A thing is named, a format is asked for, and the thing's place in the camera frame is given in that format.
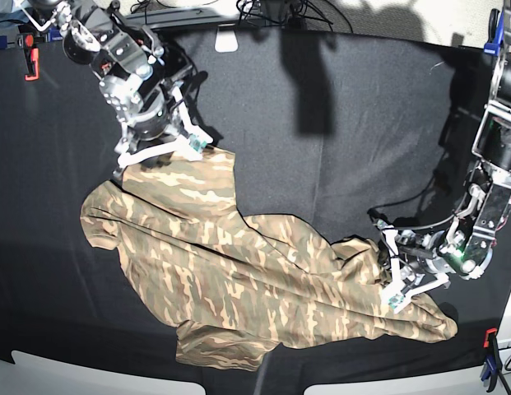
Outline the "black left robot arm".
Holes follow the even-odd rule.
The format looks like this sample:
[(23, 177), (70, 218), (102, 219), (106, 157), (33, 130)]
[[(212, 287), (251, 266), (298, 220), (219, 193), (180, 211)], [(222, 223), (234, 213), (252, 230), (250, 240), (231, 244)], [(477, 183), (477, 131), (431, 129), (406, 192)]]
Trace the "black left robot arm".
[(429, 225), (373, 223), (388, 249), (390, 281), (381, 292), (395, 312), (419, 294), (449, 283), (452, 274), (480, 278), (490, 265), (496, 235), (511, 211), (511, 1), (490, 16), (484, 53), (494, 57), (488, 101), (471, 152), (476, 157), (465, 194), (452, 214)]

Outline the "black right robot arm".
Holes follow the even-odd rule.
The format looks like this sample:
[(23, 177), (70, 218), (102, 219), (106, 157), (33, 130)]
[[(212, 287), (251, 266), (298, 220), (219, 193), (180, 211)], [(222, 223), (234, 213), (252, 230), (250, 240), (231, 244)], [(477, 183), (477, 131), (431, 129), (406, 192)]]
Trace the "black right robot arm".
[(204, 159), (213, 138), (193, 120), (188, 98), (206, 75), (182, 48), (128, 21), (117, 1), (106, 8), (93, 1), (17, 1), (15, 6), (38, 32), (55, 29), (67, 57), (95, 75), (121, 128), (114, 180), (121, 181), (134, 165)]

